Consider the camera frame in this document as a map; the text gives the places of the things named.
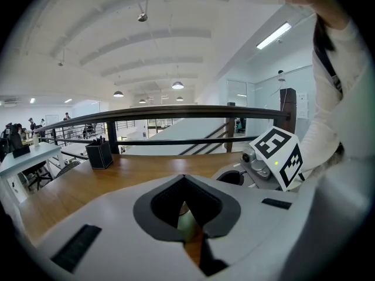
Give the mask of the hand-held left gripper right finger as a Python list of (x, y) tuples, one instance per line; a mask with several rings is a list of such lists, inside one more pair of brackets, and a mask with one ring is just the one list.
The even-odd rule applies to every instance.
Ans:
[(342, 256), (371, 208), (371, 161), (349, 159), (297, 193), (186, 176), (219, 213), (203, 227), (199, 266), (187, 281), (340, 279)]

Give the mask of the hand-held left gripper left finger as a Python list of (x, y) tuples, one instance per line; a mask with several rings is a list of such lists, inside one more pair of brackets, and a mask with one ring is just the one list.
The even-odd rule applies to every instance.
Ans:
[(99, 196), (56, 224), (36, 249), (51, 259), (84, 225), (101, 228), (69, 276), (75, 281), (202, 281), (204, 273), (182, 242), (159, 241), (136, 222), (140, 196), (174, 179), (163, 177)]

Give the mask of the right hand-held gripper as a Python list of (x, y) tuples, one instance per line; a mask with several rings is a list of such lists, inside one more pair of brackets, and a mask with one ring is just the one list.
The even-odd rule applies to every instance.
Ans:
[(303, 163), (298, 137), (273, 126), (243, 150), (241, 164), (222, 167), (214, 180), (248, 187), (247, 172), (259, 189), (288, 191), (292, 189)]

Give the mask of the person's right forearm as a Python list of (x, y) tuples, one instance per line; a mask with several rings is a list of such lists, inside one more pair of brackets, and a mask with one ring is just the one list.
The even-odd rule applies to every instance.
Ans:
[(301, 145), (302, 171), (307, 172), (326, 163), (336, 152), (340, 140), (326, 118), (314, 117)]

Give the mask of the glass partition door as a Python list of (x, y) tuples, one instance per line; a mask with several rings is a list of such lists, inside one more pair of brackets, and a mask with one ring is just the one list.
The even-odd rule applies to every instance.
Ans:
[[(247, 107), (247, 83), (241, 81), (228, 80), (227, 81), (227, 102), (234, 104), (237, 107)], [(237, 116), (235, 118), (236, 136), (245, 135), (246, 119)]]

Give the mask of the dark round-back chair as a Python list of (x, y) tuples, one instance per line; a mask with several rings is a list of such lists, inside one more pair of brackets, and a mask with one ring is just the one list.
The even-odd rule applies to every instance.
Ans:
[(58, 172), (58, 174), (56, 175), (56, 178), (62, 176), (62, 175), (65, 174), (65, 173), (67, 173), (69, 170), (75, 168), (75, 167), (78, 166), (79, 164), (80, 164), (80, 162), (79, 162), (79, 161), (76, 161), (76, 160), (74, 160), (74, 161), (68, 163), (67, 165), (65, 165), (64, 168), (62, 168), (62, 169)]

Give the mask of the black pen holder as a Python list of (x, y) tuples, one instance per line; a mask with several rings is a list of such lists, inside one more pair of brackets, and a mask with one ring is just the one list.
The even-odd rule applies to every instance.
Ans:
[(109, 142), (102, 136), (86, 145), (86, 152), (93, 169), (106, 169), (113, 162)]

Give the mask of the black office chair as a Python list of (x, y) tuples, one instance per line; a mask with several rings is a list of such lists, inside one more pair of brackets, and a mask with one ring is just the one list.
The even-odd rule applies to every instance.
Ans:
[(47, 168), (45, 168), (45, 166), (46, 166), (46, 161), (43, 161), (41, 163), (38, 163), (38, 164), (22, 171), (22, 173), (25, 177), (28, 177), (29, 175), (32, 175), (32, 178), (27, 185), (27, 188), (29, 190), (31, 190), (31, 187), (34, 184), (36, 184), (36, 188), (37, 188), (37, 190), (39, 190), (41, 188), (41, 185), (40, 185), (41, 181), (44, 181), (44, 180), (52, 181), (53, 180), (51, 172), (49, 172), (49, 170)]

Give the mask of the white desk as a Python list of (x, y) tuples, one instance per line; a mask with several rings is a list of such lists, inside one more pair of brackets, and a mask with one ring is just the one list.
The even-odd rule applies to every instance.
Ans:
[(32, 145), (29, 153), (17, 158), (14, 158), (12, 153), (5, 156), (0, 165), (0, 179), (5, 184), (11, 199), (16, 205), (19, 205), (28, 197), (26, 190), (17, 179), (18, 173), (22, 173), (24, 170), (43, 161), (46, 161), (49, 169), (49, 159), (53, 157), (58, 158), (60, 169), (63, 169), (65, 163), (61, 147), (52, 143), (41, 142), (38, 146)]

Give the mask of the black box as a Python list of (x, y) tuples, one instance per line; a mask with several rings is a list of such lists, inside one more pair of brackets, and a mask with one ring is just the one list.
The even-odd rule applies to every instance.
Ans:
[(21, 157), (23, 155), (27, 155), (30, 153), (30, 146), (29, 145), (23, 145), (20, 148), (15, 149), (12, 152), (13, 158), (16, 159), (18, 157)]

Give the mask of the long ceiling light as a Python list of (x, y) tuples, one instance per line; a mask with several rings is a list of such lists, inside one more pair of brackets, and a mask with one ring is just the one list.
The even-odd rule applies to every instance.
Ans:
[(268, 37), (266, 37), (262, 42), (260, 42), (258, 45), (256, 45), (256, 48), (258, 50), (262, 50), (275, 40), (279, 39), (284, 33), (289, 31), (292, 28), (292, 26), (285, 22), (283, 25), (281, 25), (277, 30), (275, 30), (273, 33), (271, 33)]

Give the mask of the person's white sweater torso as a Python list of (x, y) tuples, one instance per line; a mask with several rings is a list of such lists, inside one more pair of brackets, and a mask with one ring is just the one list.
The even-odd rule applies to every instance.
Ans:
[(346, 158), (375, 156), (375, 67), (352, 20), (345, 29), (336, 30), (317, 18), (312, 69), (314, 117), (329, 121)]

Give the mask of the white wall poster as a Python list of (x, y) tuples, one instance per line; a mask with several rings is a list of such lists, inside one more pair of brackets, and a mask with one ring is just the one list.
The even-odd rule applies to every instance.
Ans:
[(308, 119), (308, 94), (301, 92), (296, 94), (296, 117), (299, 119)]

